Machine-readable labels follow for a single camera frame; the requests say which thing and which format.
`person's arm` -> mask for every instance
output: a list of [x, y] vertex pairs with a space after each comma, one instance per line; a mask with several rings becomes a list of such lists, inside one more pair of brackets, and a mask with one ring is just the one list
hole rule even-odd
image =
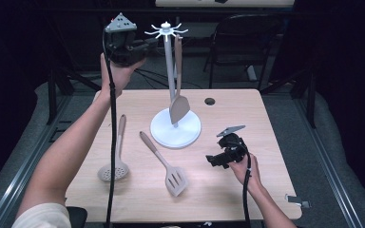
[[[251, 177], [248, 181], [248, 192], [253, 197], [263, 220], [268, 228], [296, 228], [296, 225], [280, 210], [269, 195], [266, 188], [262, 185], [259, 177], [259, 168], [257, 157], [250, 154], [251, 157]], [[245, 156], [240, 162], [230, 162], [229, 166], [235, 173], [239, 182], [244, 183], [245, 171], [247, 170], [248, 157]]]
[[[116, 85], [117, 97], [129, 82], [134, 69], [141, 61], [130, 67], [115, 67], [111, 72]], [[29, 208], [46, 202], [65, 205], [65, 193], [81, 167], [97, 131], [110, 108], [109, 77], [104, 55], [101, 56], [102, 90], [86, 112], [52, 144], [38, 162], [26, 193], [23, 197], [17, 218]]]

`table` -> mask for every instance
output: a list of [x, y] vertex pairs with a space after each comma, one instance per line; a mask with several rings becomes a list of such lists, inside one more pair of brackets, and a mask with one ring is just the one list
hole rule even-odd
[[[183, 149], [167, 149], [150, 135], [150, 123], [168, 108], [169, 91], [125, 90], [117, 99], [117, 115], [126, 115], [122, 142], [122, 161], [129, 167], [127, 176], [115, 182], [111, 221], [113, 222], [185, 222], [244, 220], [242, 185], [231, 169], [212, 167], [205, 155], [222, 152], [216, 135], [227, 126], [246, 125], [236, 133], [244, 139], [259, 160], [262, 182], [272, 198], [290, 219], [298, 219], [301, 210], [285, 199], [295, 190], [281, 156], [277, 139], [264, 104], [255, 89], [182, 90], [202, 123], [201, 135]], [[208, 105], [206, 98], [215, 103]], [[164, 184], [165, 168], [139, 137], [145, 132], [160, 153], [173, 166], [182, 167], [188, 187], [172, 197]], [[87, 221], [106, 220], [109, 183], [99, 180], [98, 170], [110, 162], [111, 120], [103, 124], [80, 171], [67, 191], [67, 206], [84, 207]], [[248, 197], [251, 219], [262, 219], [259, 208]]]
[[157, 7], [173, 8], [291, 8], [294, 0], [228, 0], [218, 3], [215, 0], [156, 0]]

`spatula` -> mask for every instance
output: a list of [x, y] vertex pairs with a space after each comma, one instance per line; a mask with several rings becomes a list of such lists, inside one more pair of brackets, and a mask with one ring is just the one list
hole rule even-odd
[[174, 52], [177, 69], [177, 92], [169, 108], [172, 124], [177, 123], [190, 110], [188, 99], [180, 95], [180, 90], [182, 87], [183, 48], [182, 40], [178, 34], [176, 35], [176, 39], [174, 41]]
[[[121, 161], [121, 142], [125, 131], [126, 116], [123, 114], [119, 121], [118, 134], [117, 134], [117, 145], [115, 147], [115, 174], [114, 180], [123, 178], [129, 171], [128, 166]], [[97, 174], [102, 181], [111, 181], [111, 164], [103, 166]]]
[[165, 186], [168, 191], [174, 196], [177, 197], [188, 185], [188, 180], [185, 177], [183, 169], [180, 167], [173, 167], [167, 163], [167, 161], [160, 154], [156, 146], [153, 142], [147, 137], [147, 135], [141, 131], [140, 132], [141, 139], [144, 143], [149, 147], [149, 149], [158, 157], [160, 162], [164, 165], [166, 169], [165, 174]]

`white sleeve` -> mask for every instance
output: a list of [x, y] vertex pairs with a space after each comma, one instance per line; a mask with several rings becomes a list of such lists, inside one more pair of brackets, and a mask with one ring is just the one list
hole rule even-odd
[[43, 203], [29, 208], [13, 224], [12, 228], [60, 227], [70, 228], [67, 208], [58, 203]]

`white round base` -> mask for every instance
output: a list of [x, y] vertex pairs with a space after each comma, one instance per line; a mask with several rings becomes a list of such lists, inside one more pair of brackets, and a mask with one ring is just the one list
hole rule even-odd
[[164, 147], [184, 148], [200, 136], [201, 121], [194, 112], [189, 111], [176, 124], [172, 124], [170, 112], [166, 108], [153, 118], [150, 133], [156, 142]]

